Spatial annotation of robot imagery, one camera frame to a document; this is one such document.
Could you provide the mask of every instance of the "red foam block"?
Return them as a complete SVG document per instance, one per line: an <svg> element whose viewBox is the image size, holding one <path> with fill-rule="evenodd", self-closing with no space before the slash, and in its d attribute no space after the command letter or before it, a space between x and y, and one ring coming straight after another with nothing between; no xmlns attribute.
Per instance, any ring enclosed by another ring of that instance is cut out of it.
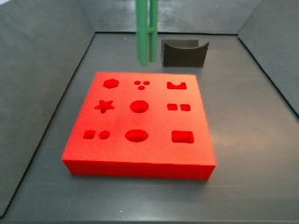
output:
<svg viewBox="0 0 299 224"><path fill-rule="evenodd" d="M196 76L98 73L62 160L72 174L208 179L216 158Z"/></svg>

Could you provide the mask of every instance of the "circular hole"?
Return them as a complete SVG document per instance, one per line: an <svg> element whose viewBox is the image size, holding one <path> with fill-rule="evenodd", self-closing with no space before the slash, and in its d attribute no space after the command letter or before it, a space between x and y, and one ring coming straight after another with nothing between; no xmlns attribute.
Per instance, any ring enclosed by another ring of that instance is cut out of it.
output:
<svg viewBox="0 0 299 224"><path fill-rule="evenodd" d="M134 101L130 108L136 113L144 113L148 110L148 103L146 101Z"/></svg>
<svg viewBox="0 0 299 224"><path fill-rule="evenodd" d="M110 132L107 130L103 130L99 134L98 134L100 139L108 139L110 138Z"/></svg>
<svg viewBox="0 0 299 224"><path fill-rule="evenodd" d="M142 129L131 129L126 133L126 139L134 143L140 143L148 138L148 134Z"/></svg>

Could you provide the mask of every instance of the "gray wall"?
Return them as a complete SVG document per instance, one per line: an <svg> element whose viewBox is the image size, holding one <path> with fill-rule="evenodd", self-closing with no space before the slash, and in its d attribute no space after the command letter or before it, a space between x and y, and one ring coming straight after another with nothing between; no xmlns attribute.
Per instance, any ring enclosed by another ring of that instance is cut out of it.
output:
<svg viewBox="0 0 299 224"><path fill-rule="evenodd" d="M92 37L76 0L0 6L0 216Z"/></svg>
<svg viewBox="0 0 299 224"><path fill-rule="evenodd" d="M238 34L260 0L160 0L159 32ZM135 0L79 0L96 32L135 32Z"/></svg>
<svg viewBox="0 0 299 224"><path fill-rule="evenodd" d="M263 0L239 37L299 114L299 1Z"/></svg>

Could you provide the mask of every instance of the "green pole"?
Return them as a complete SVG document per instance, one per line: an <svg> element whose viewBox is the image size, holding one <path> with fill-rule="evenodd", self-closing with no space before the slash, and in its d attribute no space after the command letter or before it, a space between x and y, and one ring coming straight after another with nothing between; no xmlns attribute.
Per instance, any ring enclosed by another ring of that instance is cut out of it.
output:
<svg viewBox="0 0 299 224"><path fill-rule="evenodd" d="M150 61L156 61L158 0L150 0Z"/></svg>
<svg viewBox="0 0 299 224"><path fill-rule="evenodd" d="M136 41L138 41L138 59L143 67L148 61L148 46L147 46L147 0L135 0L136 12Z"/></svg>

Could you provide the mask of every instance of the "black object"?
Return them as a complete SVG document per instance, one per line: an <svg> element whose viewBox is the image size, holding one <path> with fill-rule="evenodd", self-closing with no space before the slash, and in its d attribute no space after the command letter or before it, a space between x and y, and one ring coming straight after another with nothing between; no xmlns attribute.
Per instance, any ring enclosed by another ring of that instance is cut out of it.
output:
<svg viewBox="0 0 299 224"><path fill-rule="evenodd" d="M199 40L164 39L164 67L203 67L210 42L199 46Z"/></svg>

